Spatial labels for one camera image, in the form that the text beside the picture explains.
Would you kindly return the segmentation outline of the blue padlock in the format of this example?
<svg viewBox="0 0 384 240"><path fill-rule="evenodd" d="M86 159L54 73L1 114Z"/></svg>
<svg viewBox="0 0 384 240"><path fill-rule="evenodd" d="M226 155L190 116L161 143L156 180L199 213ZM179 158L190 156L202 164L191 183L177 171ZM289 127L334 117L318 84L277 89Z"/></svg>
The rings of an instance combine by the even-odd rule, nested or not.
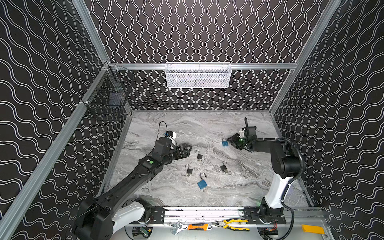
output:
<svg viewBox="0 0 384 240"><path fill-rule="evenodd" d="M205 173L200 173L199 177L200 177L200 181L198 182L198 187L200 188L200 190L205 192L207 190L208 185L204 180L204 177L207 177L207 175Z"/></svg>
<svg viewBox="0 0 384 240"><path fill-rule="evenodd" d="M222 146L223 147L228 147L229 146L229 142L228 142L228 140L226 138L222 139Z"/></svg>

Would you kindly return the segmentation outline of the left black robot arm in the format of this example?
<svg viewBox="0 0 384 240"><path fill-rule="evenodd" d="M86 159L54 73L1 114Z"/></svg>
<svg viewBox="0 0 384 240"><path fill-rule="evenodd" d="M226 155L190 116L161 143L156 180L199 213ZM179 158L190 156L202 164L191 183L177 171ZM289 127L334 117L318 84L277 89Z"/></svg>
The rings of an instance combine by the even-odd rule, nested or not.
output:
<svg viewBox="0 0 384 240"><path fill-rule="evenodd" d="M156 140L151 152L140 159L120 183L99 197L81 202L73 222L73 234L80 240L109 240L128 224L149 220L145 202L137 200L127 206L124 203L130 195L160 173L165 165L189 157L191 150L191 145L176 145L166 137Z"/></svg>

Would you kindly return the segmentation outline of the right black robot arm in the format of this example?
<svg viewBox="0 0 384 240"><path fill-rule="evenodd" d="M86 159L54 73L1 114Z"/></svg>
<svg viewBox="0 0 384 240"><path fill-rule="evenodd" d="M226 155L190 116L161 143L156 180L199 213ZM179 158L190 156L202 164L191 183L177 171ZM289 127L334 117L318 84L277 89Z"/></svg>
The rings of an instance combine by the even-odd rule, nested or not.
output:
<svg viewBox="0 0 384 240"><path fill-rule="evenodd" d="M270 154L274 177L262 204L268 209L282 208L290 186L304 171L304 158L296 143L285 138L259 138L256 127L247 126L226 141L240 151Z"/></svg>

